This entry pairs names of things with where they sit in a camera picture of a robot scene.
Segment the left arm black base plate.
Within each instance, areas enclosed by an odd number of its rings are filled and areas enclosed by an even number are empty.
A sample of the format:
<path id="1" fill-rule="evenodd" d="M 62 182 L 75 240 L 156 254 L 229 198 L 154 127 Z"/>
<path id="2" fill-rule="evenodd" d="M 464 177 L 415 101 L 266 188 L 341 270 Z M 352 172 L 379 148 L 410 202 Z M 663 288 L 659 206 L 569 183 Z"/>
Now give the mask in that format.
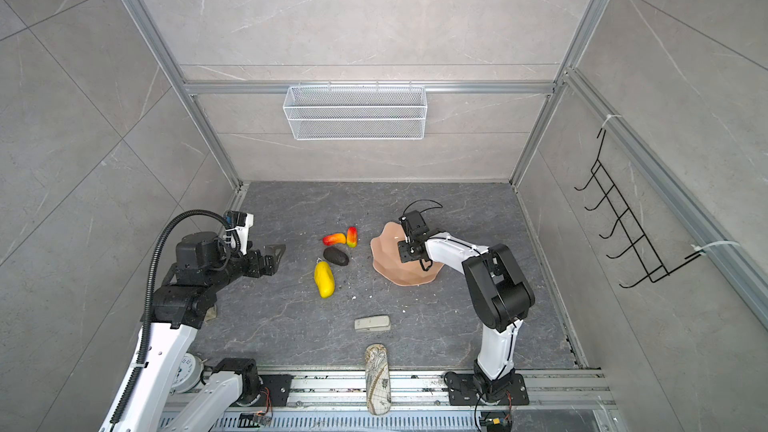
<path id="1" fill-rule="evenodd" d="M 260 375 L 259 383 L 246 378 L 236 404 L 241 407 L 286 407 L 293 378 L 290 374 Z"/>

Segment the red yellow fake mango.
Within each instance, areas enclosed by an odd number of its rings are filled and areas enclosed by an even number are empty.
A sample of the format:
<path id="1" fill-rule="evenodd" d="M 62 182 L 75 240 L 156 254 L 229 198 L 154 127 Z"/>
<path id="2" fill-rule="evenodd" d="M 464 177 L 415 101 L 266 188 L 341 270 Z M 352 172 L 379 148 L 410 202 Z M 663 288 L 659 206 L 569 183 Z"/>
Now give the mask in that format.
<path id="1" fill-rule="evenodd" d="M 358 245 L 358 231 L 354 226 L 347 229 L 346 245 L 350 248 L 355 248 Z"/>

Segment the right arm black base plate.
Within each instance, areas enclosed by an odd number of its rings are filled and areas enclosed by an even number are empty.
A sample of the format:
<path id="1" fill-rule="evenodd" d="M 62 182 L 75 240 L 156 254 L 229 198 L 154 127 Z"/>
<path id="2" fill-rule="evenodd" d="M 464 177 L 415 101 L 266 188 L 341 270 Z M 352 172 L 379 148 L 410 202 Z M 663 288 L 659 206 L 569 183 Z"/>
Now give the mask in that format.
<path id="1" fill-rule="evenodd" d="M 510 372 L 497 380 L 490 380 L 481 372 L 459 374 L 446 372 L 443 381 L 448 389 L 452 406 L 506 404 L 527 406 L 530 404 L 527 386 L 521 374 Z"/>

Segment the red orange fake mango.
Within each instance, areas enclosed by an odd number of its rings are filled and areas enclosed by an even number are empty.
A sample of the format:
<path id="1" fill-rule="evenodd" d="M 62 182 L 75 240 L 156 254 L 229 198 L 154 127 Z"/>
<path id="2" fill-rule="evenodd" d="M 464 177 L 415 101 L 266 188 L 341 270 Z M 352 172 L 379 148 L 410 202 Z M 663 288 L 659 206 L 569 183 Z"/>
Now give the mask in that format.
<path id="1" fill-rule="evenodd" d="M 322 242 L 325 246 L 333 246 L 337 244 L 346 244 L 347 237 L 345 233 L 334 233 L 322 238 Z"/>

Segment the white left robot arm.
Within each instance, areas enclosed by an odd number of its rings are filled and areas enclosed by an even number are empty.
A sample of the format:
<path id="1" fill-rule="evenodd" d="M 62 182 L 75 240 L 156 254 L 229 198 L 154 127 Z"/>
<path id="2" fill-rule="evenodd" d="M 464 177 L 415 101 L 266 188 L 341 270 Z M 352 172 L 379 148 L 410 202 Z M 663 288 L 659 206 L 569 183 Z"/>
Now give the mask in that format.
<path id="1" fill-rule="evenodd" d="M 214 232 L 184 237 L 176 246 L 171 281 L 156 286 L 148 277 L 148 302 L 134 362 L 128 367 L 101 428 L 104 431 L 156 431 L 180 366 L 217 294 L 241 277 L 276 273 L 286 250 L 270 244 L 242 251 Z M 203 390 L 167 425 L 169 431 L 209 431 L 232 405 L 270 402 L 254 360 L 225 358 L 216 364 Z"/>

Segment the dark fake avocado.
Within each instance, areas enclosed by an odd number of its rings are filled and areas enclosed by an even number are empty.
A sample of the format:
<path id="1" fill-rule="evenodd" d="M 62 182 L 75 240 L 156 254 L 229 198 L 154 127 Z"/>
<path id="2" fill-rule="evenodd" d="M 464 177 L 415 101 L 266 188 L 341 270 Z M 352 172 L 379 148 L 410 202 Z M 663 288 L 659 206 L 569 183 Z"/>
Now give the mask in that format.
<path id="1" fill-rule="evenodd" d="M 324 249 L 323 258 L 327 262 L 337 266 L 347 266 L 350 262 L 349 256 L 334 246 L 329 246 Z"/>

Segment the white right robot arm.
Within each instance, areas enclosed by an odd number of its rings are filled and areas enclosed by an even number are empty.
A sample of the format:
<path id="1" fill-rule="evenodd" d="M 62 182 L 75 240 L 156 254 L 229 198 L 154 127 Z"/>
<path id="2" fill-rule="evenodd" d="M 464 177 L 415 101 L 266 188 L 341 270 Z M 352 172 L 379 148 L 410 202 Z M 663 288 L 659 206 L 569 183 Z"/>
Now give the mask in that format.
<path id="1" fill-rule="evenodd" d="M 509 247 L 476 245 L 447 232 L 432 232 L 419 211 L 401 215 L 405 239 L 398 243 L 403 263 L 423 270 L 441 263 L 464 275 L 473 310 L 483 324 L 475 377 L 495 385 L 512 378 L 514 350 L 535 294 Z"/>

